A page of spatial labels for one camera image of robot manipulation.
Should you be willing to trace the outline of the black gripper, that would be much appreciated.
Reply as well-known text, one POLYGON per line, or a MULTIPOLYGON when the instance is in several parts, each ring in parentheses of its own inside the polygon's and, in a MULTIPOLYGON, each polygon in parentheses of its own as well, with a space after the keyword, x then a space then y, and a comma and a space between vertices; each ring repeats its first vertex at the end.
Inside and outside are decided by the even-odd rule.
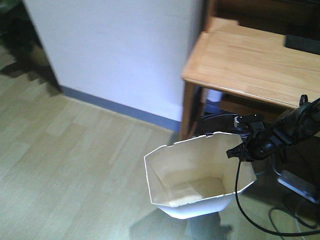
POLYGON ((226 155, 229 159, 264 160, 288 143, 288 133, 277 125, 250 122, 247 126, 250 129, 250 135, 244 144, 244 149, 240 147, 228 149, 226 155))

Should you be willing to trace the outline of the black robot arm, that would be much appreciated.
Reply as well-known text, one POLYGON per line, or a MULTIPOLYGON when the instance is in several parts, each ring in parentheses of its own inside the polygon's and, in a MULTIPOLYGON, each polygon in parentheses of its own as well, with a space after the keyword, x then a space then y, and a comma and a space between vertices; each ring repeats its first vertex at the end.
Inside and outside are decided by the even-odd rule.
POLYGON ((250 134, 238 146, 226 151, 227 157, 240 161, 261 161, 285 146, 294 146, 320 131, 320 99, 309 102, 301 95, 299 107, 283 112, 270 126, 261 114, 236 116, 236 127, 246 126, 250 134))

